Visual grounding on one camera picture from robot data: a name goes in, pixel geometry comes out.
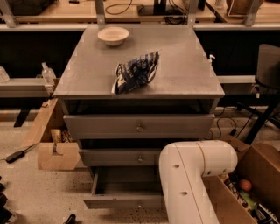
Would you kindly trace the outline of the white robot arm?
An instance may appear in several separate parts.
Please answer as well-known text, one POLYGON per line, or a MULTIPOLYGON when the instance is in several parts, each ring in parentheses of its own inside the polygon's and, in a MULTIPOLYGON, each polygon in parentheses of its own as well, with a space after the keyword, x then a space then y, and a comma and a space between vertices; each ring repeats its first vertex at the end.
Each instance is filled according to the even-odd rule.
POLYGON ((220 224, 204 177, 232 172, 238 157, 221 140, 176 142, 159 156, 159 174, 169 224, 220 224))

